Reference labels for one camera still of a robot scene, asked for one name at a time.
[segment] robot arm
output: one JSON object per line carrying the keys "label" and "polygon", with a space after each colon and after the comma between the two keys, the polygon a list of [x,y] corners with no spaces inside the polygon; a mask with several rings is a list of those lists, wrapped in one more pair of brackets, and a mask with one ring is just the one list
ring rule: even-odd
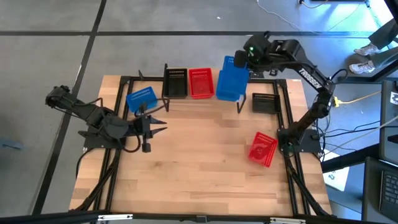
{"label": "robot arm", "polygon": [[[96,106],[94,102],[101,101],[101,106]],[[150,152],[150,144],[148,139],[153,138],[154,134],[163,131],[166,128],[159,128],[150,130],[151,124],[166,124],[163,121],[156,120],[150,114],[154,111],[146,112],[146,104],[139,108],[141,115],[137,116],[132,121],[126,121],[117,116],[117,114],[109,108],[102,106],[102,98],[98,98],[90,103],[84,103],[81,100],[70,94],[67,86],[56,86],[47,95],[45,104],[57,110],[71,111],[74,116],[86,121],[88,131],[79,131],[85,141],[87,148],[116,148],[124,149],[127,152],[136,152],[136,150],[128,151],[125,149],[125,137],[128,136],[142,136],[142,151]]]}
{"label": "robot arm", "polygon": [[235,66],[244,67],[247,63],[248,69],[254,72],[274,73],[289,68],[295,70],[318,92],[317,99],[305,115],[278,134],[283,145],[299,146],[306,138],[306,129],[317,119],[328,116],[335,84],[309,61],[297,40],[270,42],[266,32],[253,35],[243,49],[244,51],[238,50],[235,53]]}

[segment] tipped red basket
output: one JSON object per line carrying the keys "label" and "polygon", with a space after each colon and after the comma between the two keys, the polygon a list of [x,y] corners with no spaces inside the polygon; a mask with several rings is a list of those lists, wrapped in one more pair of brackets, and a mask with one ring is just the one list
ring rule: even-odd
{"label": "tipped red basket", "polygon": [[257,132],[249,152],[249,159],[263,166],[269,167],[274,157],[278,140]]}
{"label": "tipped red basket", "polygon": [[214,95],[213,76],[210,68],[189,70],[189,87],[193,99],[205,99]]}

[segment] gray floor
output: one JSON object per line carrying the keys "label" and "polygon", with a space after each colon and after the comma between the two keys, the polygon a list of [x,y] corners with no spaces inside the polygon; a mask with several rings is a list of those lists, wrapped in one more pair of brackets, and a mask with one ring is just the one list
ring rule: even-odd
{"label": "gray floor", "polygon": [[[357,4],[328,3],[317,9],[296,5],[293,0],[262,0],[261,5],[294,21],[305,30],[326,31],[351,14]],[[0,1],[0,30],[91,30],[99,0],[34,2]],[[296,31],[278,17],[258,8],[255,0],[217,1],[108,1],[100,30],[272,30]],[[374,31],[377,24],[364,4],[331,31]],[[79,98],[96,98],[103,75],[162,75],[164,63],[171,67],[220,68],[225,55],[233,55],[248,37],[97,37],[84,75]],[[349,63],[365,58],[352,55],[367,39],[289,37],[300,41],[310,58],[325,75],[332,75]],[[15,139],[25,149],[0,150],[0,217],[30,212],[37,184],[42,176],[62,115],[44,105],[46,94],[55,85],[72,86],[88,37],[0,37],[1,137]],[[280,78],[299,78],[286,70]],[[379,91],[379,85],[339,85],[335,95],[349,101]],[[307,102],[315,91],[305,84]],[[379,120],[380,96],[355,105],[333,108],[331,126],[351,129]],[[77,134],[84,122],[72,119],[44,212],[68,209],[74,186],[76,160],[83,139]],[[353,138],[354,134],[331,138],[330,144]],[[377,133],[345,147],[360,149],[378,142]],[[348,151],[337,150],[338,154]],[[351,179],[361,170],[351,174]],[[359,192],[348,182],[348,190]]]}

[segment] wooden tabletop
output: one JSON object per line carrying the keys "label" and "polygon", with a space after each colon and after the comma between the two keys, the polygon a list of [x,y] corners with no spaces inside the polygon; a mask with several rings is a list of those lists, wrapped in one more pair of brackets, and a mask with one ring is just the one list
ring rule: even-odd
{"label": "wooden tabletop", "polygon": [[[213,70],[216,86],[218,70]],[[103,78],[99,97],[114,108],[120,76]],[[152,86],[161,95],[162,82],[134,82],[133,91]],[[300,80],[287,80],[294,120],[307,111]],[[160,110],[153,117],[166,121],[165,131],[150,140],[151,153],[121,153],[112,201],[112,212],[179,213],[212,215],[291,216],[289,188],[283,157],[275,152],[270,168],[248,160],[247,154],[256,132],[276,138],[276,115],[251,111],[251,93],[273,93],[272,85],[249,83],[248,99],[241,114],[236,103],[205,100],[171,100],[170,111]],[[123,94],[125,99],[127,87]],[[281,95],[285,126],[287,116]],[[124,108],[122,100],[121,115]],[[128,149],[136,147],[135,137],[127,139]],[[95,149],[81,161],[70,208],[76,208],[93,190],[100,175],[104,149]],[[301,153],[305,183],[317,202],[331,212],[319,161]],[[105,186],[101,200],[108,192]],[[298,210],[303,213],[296,186]]]}

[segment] white sneaker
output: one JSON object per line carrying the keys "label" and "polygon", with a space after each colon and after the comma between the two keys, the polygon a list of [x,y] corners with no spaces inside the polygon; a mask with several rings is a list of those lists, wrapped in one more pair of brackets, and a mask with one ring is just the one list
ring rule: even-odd
{"label": "white sneaker", "polygon": [[354,50],[355,53],[357,53],[359,55],[363,55],[363,56],[367,56],[369,54],[375,54],[375,53],[378,53],[379,51],[380,50],[372,43],[370,43],[364,47],[361,47],[360,49]]}
{"label": "white sneaker", "polygon": [[364,72],[371,73],[375,69],[375,66],[373,65],[373,62],[370,60],[364,63],[352,64],[349,66],[349,69],[355,74],[361,74]]}

